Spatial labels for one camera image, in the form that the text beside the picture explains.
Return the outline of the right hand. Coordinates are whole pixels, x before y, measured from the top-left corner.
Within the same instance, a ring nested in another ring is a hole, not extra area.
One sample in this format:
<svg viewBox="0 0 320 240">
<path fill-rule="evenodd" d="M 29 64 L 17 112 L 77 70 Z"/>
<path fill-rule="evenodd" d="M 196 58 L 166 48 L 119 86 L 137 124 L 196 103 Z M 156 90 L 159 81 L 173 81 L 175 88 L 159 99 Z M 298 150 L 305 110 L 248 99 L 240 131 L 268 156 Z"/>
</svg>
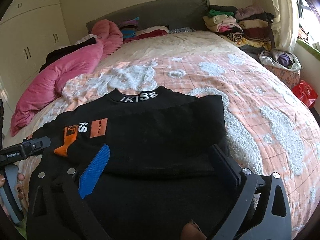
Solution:
<svg viewBox="0 0 320 240">
<path fill-rule="evenodd" d="M 193 221 L 185 224 L 182 229 L 180 240 L 206 240 L 207 237 L 201 231 L 200 227 Z"/>
</svg>

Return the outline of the left hand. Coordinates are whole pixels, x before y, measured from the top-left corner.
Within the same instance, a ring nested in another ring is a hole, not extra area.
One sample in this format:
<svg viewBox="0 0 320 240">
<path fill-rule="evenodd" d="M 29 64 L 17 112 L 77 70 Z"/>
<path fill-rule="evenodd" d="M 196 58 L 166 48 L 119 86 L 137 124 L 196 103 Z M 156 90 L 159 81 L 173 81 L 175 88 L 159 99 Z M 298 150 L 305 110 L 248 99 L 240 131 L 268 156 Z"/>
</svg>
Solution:
<svg viewBox="0 0 320 240">
<path fill-rule="evenodd" d="M 18 178 L 18 183 L 15 186 L 15 190 L 17 192 L 18 199 L 22 200 L 24 196 L 23 196 L 23 186 L 21 184 L 21 181 L 24 181 L 25 177 L 22 173 L 18 173 L 17 178 Z M 0 175 L 0 179 L 1 179 L 0 187 L 3 187 L 6 181 L 3 174 Z"/>
</svg>

